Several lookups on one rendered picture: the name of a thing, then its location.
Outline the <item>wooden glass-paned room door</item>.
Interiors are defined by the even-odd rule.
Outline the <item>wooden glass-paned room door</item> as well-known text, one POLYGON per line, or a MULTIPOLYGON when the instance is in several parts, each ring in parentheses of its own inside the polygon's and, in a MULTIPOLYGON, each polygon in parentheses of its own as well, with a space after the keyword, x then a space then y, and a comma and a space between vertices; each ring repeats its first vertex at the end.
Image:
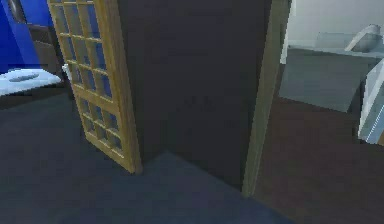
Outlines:
POLYGON ((142 172, 117 0, 47 0, 86 139, 142 172))

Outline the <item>brown chest of drawers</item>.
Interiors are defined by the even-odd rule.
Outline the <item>brown chest of drawers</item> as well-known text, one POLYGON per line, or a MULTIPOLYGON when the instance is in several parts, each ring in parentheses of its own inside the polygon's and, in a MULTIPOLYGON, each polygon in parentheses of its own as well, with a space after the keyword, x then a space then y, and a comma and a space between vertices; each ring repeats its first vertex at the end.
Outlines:
POLYGON ((28 30, 41 67, 63 78, 64 59, 54 27, 28 24, 28 30))

